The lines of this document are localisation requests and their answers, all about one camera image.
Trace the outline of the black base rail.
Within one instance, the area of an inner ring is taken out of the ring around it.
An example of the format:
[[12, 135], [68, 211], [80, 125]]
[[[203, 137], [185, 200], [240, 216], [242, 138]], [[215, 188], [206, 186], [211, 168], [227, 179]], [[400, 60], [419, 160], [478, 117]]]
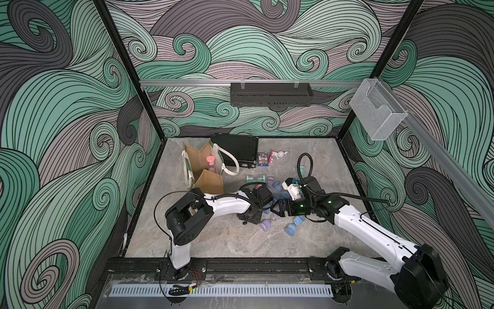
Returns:
[[105, 272], [164, 272], [172, 276], [187, 270], [200, 274], [336, 274], [340, 267], [330, 257], [193, 257], [188, 264], [174, 268], [168, 257], [111, 258]]

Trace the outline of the green hourglass lying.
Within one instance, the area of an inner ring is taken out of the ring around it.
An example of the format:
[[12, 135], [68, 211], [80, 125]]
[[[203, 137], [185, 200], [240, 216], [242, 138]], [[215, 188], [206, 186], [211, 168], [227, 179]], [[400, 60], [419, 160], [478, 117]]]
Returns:
[[266, 183], [266, 175], [246, 175], [248, 183]]

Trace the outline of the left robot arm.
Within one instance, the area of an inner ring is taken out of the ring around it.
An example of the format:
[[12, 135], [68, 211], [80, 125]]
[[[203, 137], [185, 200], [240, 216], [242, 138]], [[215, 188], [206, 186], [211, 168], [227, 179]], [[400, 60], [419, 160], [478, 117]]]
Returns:
[[[190, 244], [213, 218], [236, 215], [241, 221], [259, 224], [262, 213], [274, 203], [274, 196], [263, 182], [242, 185], [234, 193], [208, 194], [195, 188], [189, 191], [173, 191], [161, 197], [153, 209], [153, 219], [170, 240], [168, 259], [174, 270], [186, 269], [191, 261]], [[165, 212], [166, 226], [157, 218], [158, 206], [169, 196], [181, 193], [182, 197]]]

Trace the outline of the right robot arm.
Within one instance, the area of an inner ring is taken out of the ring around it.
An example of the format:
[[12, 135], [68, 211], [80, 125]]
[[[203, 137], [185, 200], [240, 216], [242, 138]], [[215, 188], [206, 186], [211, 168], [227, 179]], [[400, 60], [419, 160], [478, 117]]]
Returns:
[[395, 293], [408, 308], [433, 308], [445, 297], [450, 285], [435, 248], [393, 234], [353, 206], [348, 201], [351, 194], [326, 193], [311, 175], [288, 178], [282, 187], [289, 198], [276, 201], [272, 212], [278, 216], [315, 214], [317, 223], [346, 230], [380, 255], [378, 259], [365, 257], [345, 247], [330, 254], [325, 269], [337, 282], [337, 292], [348, 296], [351, 280], [364, 279]]

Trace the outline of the black ribbed case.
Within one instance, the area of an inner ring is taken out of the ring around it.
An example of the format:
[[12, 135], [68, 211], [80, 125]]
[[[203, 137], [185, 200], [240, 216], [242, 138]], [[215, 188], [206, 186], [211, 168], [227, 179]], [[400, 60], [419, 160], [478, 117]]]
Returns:
[[239, 162], [240, 167], [249, 169], [257, 167], [258, 137], [215, 133], [210, 137], [210, 140], [232, 154]]

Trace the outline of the white rabbit figurine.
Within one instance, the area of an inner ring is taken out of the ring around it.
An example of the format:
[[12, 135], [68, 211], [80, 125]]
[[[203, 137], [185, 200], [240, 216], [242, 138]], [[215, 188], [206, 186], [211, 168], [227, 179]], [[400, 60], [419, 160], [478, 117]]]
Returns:
[[270, 151], [269, 163], [273, 162], [273, 159], [284, 158], [288, 155], [287, 151]]

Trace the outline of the blue card box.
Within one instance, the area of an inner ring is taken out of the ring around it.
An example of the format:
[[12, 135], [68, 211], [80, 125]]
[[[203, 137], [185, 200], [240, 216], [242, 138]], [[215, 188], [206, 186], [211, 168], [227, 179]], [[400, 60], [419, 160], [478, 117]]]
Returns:
[[269, 166], [270, 159], [269, 159], [269, 153], [268, 152], [259, 152], [257, 153], [257, 165], [260, 167], [267, 167]]

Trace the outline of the aluminium wall rail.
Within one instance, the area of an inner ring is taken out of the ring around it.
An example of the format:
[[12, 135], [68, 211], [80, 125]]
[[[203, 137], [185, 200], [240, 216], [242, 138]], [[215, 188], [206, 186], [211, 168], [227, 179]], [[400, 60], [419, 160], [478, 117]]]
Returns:
[[140, 79], [141, 87], [229, 87], [239, 83], [246, 84], [292, 84], [297, 87], [301, 83], [308, 83], [316, 88], [357, 88], [363, 81], [337, 80], [245, 80], [245, 79]]

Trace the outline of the clear plastic wall box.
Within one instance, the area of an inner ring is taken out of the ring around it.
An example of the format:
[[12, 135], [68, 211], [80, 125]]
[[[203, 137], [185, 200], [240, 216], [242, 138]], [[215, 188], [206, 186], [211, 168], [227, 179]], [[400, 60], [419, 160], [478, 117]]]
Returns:
[[370, 139], [375, 141], [388, 139], [408, 116], [391, 87], [378, 78], [362, 81], [350, 107]]

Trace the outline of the blue hourglass front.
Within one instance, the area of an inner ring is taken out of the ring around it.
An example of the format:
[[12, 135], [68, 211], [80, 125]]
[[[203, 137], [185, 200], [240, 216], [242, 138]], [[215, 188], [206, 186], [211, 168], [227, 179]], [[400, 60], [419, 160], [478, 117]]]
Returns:
[[293, 223], [292, 224], [288, 224], [285, 228], [284, 228], [284, 232], [290, 236], [290, 237], [293, 237], [296, 233], [296, 230], [297, 230], [297, 226], [301, 225], [302, 223], [305, 222], [305, 217], [303, 216], [296, 216], [294, 217], [293, 219]]

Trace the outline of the purple hourglass front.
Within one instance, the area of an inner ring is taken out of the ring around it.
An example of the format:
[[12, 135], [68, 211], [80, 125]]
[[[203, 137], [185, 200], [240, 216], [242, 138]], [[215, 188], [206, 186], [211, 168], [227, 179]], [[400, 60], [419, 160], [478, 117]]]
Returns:
[[263, 232], [267, 232], [271, 227], [271, 220], [265, 219], [259, 223], [259, 227]]

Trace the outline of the black wall tray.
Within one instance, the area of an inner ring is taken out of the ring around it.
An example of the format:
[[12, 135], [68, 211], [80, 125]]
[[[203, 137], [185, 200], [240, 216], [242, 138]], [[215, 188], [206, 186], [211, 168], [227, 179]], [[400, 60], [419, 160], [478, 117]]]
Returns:
[[235, 107], [307, 107], [314, 98], [313, 90], [308, 83], [297, 87], [292, 84], [246, 84], [230, 86], [230, 103]]

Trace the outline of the pink hourglass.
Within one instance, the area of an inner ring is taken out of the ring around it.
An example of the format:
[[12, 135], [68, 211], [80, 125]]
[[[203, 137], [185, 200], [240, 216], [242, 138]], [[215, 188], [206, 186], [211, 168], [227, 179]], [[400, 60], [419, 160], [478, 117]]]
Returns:
[[216, 158], [214, 156], [208, 156], [206, 158], [207, 160], [207, 163], [208, 163], [208, 170], [211, 172], [211, 173], [217, 173], [217, 169], [216, 169]]

